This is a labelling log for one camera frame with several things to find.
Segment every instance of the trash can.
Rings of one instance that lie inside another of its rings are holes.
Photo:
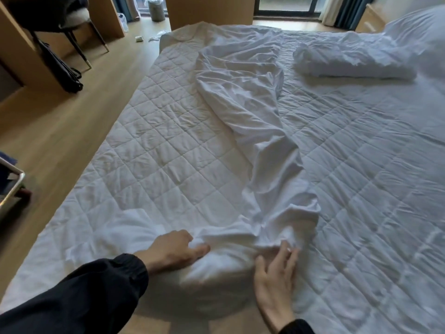
[[[165,20],[164,0],[145,0],[145,6],[148,6],[151,20],[161,22]]]

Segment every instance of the folded white duvet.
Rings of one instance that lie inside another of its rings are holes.
[[[337,33],[301,43],[295,67],[303,74],[335,77],[416,77],[413,55],[384,34]]]

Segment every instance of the sliding glass door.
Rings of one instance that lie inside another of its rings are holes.
[[[307,16],[320,14],[326,0],[255,0],[256,16]]]

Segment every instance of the black window frame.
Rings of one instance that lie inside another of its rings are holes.
[[[300,10],[260,10],[259,0],[255,0],[254,16],[279,16],[279,17],[315,17],[320,16],[319,11],[315,11],[318,0],[312,0],[308,11]]]

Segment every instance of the black sleeve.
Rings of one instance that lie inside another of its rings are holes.
[[[278,334],[315,334],[311,326],[303,319],[297,319],[287,324]]]
[[[122,254],[85,264],[50,290],[0,315],[2,334],[115,334],[148,285],[142,261]]]

